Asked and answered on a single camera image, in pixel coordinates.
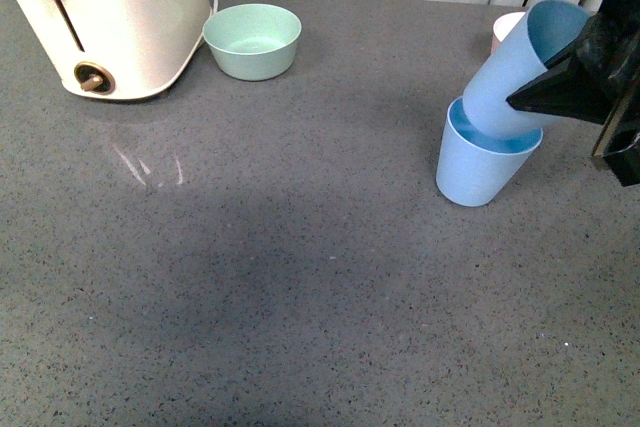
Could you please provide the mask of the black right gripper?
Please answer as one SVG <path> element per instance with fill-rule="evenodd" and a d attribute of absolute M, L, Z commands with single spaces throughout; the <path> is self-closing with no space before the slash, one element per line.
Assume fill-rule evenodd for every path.
<path fill-rule="evenodd" d="M 517 111 L 600 123 L 591 156 L 621 185 L 639 183 L 639 0 L 602 0 L 547 71 L 507 97 Z"/>

